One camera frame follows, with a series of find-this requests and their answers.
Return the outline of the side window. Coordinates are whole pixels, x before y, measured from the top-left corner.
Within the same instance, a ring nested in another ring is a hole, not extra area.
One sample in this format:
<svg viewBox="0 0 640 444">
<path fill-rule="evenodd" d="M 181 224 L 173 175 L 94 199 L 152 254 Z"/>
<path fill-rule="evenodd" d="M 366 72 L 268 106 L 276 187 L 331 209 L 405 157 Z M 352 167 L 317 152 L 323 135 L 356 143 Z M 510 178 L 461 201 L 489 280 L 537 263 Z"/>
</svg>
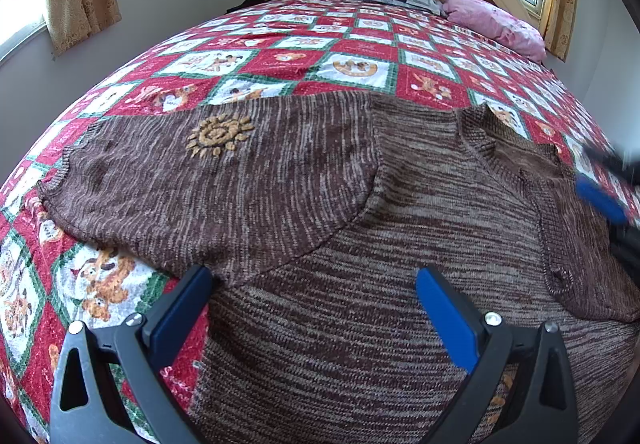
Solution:
<svg viewBox="0 0 640 444">
<path fill-rule="evenodd" d="M 44 27 L 44 0 L 1 0 L 1 61 Z"/>
</svg>

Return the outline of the red patchwork bedspread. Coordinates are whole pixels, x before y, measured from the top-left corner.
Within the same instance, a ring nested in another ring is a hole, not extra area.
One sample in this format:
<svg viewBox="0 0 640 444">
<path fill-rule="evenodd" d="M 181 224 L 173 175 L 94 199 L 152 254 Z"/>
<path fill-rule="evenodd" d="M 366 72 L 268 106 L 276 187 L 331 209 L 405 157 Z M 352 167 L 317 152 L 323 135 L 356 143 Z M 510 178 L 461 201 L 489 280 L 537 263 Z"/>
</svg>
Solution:
<svg viewBox="0 0 640 444">
<path fill-rule="evenodd" d="M 61 169 L 66 149 L 112 117 L 335 91 L 382 94 L 435 111 L 487 106 L 526 140 L 553 145 L 576 179 L 602 185 L 628 218 L 639 216 L 634 194 L 582 152 L 585 144 L 603 149 L 608 139 L 555 74 L 473 30 L 422 10 L 347 0 L 274 0 L 198 24 L 70 105 L 2 185 L 1 395 L 29 442 L 50 442 L 54 380 L 70 323 L 98 329 L 148 313 L 186 274 L 78 241 L 54 223 L 38 186 Z M 207 305 L 174 363 L 160 371 L 196 430 L 190 406 L 209 302 L 222 286 L 210 273 L 216 287 Z M 472 441 L 490 435 L 517 369 L 503 372 Z"/>
</svg>

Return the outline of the black object beside bed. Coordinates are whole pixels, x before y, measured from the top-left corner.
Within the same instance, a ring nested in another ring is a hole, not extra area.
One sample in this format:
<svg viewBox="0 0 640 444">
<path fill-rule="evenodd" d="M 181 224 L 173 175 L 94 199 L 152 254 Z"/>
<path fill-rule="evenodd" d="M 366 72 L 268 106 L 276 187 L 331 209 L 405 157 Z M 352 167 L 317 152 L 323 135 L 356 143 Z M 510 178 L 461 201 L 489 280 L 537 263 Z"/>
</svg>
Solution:
<svg viewBox="0 0 640 444">
<path fill-rule="evenodd" d="M 258 4 L 263 4 L 264 2 L 265 0 L 243 0 L 240 4 L 229 8 L 226 13 L 229 14 L 243 9 L 252 8 L 254 6 L 257 6 Z"/>
</svg>

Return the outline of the pink pillow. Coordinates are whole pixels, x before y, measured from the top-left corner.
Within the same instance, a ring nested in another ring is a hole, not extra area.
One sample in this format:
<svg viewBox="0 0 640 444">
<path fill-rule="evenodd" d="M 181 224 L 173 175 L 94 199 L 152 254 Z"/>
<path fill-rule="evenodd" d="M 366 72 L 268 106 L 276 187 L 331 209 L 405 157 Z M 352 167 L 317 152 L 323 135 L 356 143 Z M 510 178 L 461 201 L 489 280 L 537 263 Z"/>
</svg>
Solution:
<svg viewBox="0 0 640 444">
<path fill-rule="evenodd" d="M 537 28 L 484 0 L 446 0 L 442 10 L 448 20 L 495 40 L 528 60 L 546 60 L 544 39 Z"/>
</svg>

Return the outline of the brown knit sweater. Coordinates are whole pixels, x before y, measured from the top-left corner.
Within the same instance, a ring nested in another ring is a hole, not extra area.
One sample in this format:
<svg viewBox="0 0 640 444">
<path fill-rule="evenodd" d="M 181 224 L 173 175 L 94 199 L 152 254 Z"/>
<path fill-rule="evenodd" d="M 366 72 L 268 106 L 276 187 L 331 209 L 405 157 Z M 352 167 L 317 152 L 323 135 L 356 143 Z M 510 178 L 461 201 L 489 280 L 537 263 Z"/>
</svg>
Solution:
<svg viewBox="0 0 640 444">
<path fill-rule="evenodd" d="M 463 378 L 422 268 L 559 324 L 587 443 L 625 389 L 639 291 L 575 184 L 487 106 L 335 91 L 105 119 L 38 194 L 78 241 L 220 277 L 190 406 L 209 443 L 418 442 Z"/>
</svg>

